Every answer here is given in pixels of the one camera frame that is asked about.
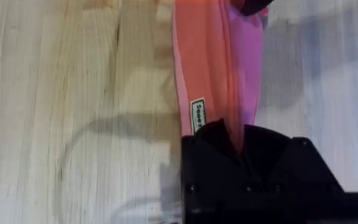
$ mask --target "pink strap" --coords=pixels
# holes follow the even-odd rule
[[[224,0],[177,0],[175,76],[182,135],[223,118],[238,149],[255,119],[262,69],[259,16],[243,17]]]

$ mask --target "black object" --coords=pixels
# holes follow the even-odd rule
[[[223,120],[182,139],[184,224],[306,223],[358,219],[313,143],[244,126],[238,155]]]
[[[273,0],[245,0],[240,12],[245,16],[251,16],[266,8]]]

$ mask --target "wood grain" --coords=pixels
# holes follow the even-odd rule
[[[169,1],[0,0],[0,223],[180,220]],[[277,0],[257,124],[358,190],[358,0]]]

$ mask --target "fabric label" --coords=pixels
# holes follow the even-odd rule
[[[206,124],[204,98],[198,98],[190,102],[191,132],[194,134]]]

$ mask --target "wooden table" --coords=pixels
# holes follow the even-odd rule
[[[180,220],[171,4],[0,0],[0,223]],[[358,0],[277,0],[257,124],[358,190]]]

